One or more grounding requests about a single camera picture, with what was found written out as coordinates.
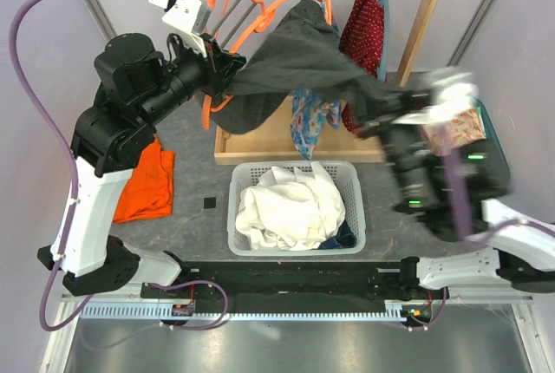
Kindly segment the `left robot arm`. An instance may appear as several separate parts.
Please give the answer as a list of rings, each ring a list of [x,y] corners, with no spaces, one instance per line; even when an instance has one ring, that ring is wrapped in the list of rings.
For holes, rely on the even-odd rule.
[[[117,291],[128,283],[159,284],[172,298],[183,297],[190,277],[171,252],[147,252],[110,235],[121,193],[140,156],[154,142],[156,125],[202,91],[223,95],[244,56],[222,50],[208,35],[195,52],[181,36],[170,34],[174,58],[165,60],[140,33],[119,35],[94,62],[101,79],[91,108],[77,119],[69,157],[78,181],[70,187],[69,229],[37,252],[49,270],[62,271],[63,286],[75,297]]]

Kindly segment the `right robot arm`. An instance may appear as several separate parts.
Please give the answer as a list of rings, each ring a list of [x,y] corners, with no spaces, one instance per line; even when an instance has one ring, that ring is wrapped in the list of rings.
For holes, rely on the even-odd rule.
[[[398,210],[434,235],[464,243],[447,258],[405,258],[399,292],[501,282],[516,291],[554,290],[554,228],[500,203],[509,173],[488,139],[463,147],[450,122],[470,109],[474,83],[442,79],[416,88],[375,83],[350,101],[359,138],[376,137],[400,190]]]

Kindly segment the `orange hanger of black garment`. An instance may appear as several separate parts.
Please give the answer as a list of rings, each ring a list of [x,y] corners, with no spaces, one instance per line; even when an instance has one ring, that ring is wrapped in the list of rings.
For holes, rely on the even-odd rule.
[[[244,42],[250,37],[250,35],[252,35],[253,33],[263,32],[271,24],[277,8],[286,1],[287,0],[276,0],[270,6],[266,7],[264,0],[256,0],[258,5],[260,6],[260,14],[235,41],[235,43],[231,46],[230,51],[232,53],[237,53]]]

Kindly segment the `black dotted garment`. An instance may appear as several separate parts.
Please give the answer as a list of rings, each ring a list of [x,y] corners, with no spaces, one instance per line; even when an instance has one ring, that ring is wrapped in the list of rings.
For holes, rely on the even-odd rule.
[[[316,91],[326,102],[352,103],[370,95],[378,82],[338,48],[338,34],[314,0],[300,0],[267,35],[226,90],[232,99],[210,119],[230,134],[263,124],[298,89]]]

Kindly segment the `blue denim skirt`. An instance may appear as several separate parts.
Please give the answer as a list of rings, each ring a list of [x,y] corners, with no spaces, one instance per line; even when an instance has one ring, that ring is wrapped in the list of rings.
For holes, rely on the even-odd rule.
[[[356,246],[356,235],[345,220],[338,228],[336,235],[322,242],[318,250],[349,249]]]

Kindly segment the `white pleated skirt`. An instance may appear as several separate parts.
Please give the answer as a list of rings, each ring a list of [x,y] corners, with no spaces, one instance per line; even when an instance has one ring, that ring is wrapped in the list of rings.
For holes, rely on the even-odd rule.
[[[254,251],[316,250],[345,221],[342,196],[327,170],[272,166],[239,195],[234,228]]]

